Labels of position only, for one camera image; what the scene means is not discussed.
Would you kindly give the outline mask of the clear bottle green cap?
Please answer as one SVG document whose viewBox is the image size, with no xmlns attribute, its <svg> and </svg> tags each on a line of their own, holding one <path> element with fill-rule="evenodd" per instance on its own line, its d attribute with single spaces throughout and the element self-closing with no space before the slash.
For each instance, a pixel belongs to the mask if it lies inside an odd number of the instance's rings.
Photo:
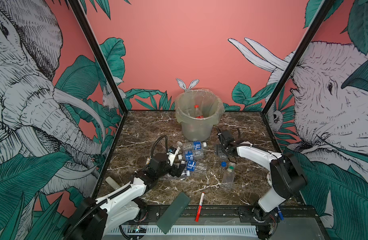
<svg viewBox="0 0 368 240">
<path fill-rule="evenodd" d="M 229 163 L 228 167 L 224 171 L 221 187 L 226 191 L 231 190 L 233 187 L 236 175 L 235 168 L 236 168 L 235 163 Z"/>
</svg>

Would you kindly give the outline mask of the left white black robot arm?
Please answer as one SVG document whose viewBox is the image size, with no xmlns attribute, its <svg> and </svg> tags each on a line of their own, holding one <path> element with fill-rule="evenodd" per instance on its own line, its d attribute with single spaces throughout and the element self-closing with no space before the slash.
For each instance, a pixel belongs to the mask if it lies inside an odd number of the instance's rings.
<svg viewBox="0 0 368 240">
<path fill-rule="evenodd" d="M 149 164 L 136 171 L 129 183 L 98 198 L 86 198 L 76 209 L 63 231 L 65 240 L 100 240 L 115 227 L 129 221 L 142 222 L 148 216 L 148 205 L 141 196 L 151 190 L 165 175 L 179 177 L 187 164 L 174 163 L 175 156 L 158 153 Z"/>
</svg>

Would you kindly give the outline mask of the clear bottle red label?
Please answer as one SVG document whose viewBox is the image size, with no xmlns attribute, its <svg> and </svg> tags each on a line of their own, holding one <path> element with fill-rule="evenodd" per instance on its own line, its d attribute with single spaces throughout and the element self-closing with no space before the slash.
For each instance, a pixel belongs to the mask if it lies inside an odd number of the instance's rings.
<svg viewBox="0 0 368 240">
<path fill-rule="evenodd" d="M 199 105 L 194 106 L 194 118 L 196 118 L 196 119 L 203 119 L 204 118 L 204 115 L 203 115 L 202 111 L 200 110 Z"/>
</svg>

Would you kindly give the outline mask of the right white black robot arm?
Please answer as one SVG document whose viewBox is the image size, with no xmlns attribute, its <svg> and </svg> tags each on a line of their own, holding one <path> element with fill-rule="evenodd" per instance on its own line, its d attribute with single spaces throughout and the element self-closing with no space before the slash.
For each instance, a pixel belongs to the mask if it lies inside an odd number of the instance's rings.
<svg viewBox="0 0 368 240">
<path fill-rule="evenodd" d="M 263 223 L 286 200 L 295 196 L 308 184 L 298 159 L 291 153 L 277 153 L 257 147 L 241 138 L 234 139 L 228 130 L 217 128 L 217 137 L 224 154 L 238 156 L 264 167 L 269 171 L 271 188 L 254 203 L 254 219 Z"/>
</svg>

